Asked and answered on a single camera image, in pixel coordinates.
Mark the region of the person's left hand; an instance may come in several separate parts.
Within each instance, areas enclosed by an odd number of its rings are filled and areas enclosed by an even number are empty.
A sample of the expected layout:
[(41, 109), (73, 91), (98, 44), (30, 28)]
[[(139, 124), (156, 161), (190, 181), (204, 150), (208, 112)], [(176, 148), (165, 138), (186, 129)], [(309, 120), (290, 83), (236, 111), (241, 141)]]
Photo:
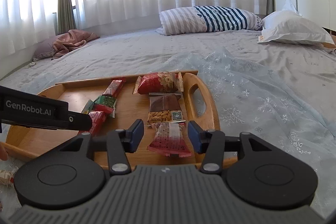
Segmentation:
[(0, 143), (0, 159), (3, 161), (6, 161), (8, 159), (8, 154), (2, 143)]

